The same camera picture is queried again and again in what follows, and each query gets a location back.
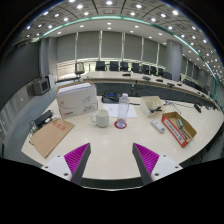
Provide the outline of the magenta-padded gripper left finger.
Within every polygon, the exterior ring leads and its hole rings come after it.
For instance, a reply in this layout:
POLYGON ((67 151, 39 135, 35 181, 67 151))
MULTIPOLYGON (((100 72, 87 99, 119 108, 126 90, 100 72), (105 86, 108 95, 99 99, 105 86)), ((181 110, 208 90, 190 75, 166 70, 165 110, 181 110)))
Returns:
POLYGON ((79 185, 90 154, 91 145, 87 143, 65 155, 56 155, 42 169, 79 185))

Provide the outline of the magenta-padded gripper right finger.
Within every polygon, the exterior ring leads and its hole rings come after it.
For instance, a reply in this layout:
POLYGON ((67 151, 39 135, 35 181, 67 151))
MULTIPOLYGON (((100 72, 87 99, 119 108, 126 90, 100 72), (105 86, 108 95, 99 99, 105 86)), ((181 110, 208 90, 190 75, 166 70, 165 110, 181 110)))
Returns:
POLYGON ((182 169, 182 167, 168 155, 159 155, 137 143, 133 144, 132 153, 135 157, 144 185, 164 178, 182 169))

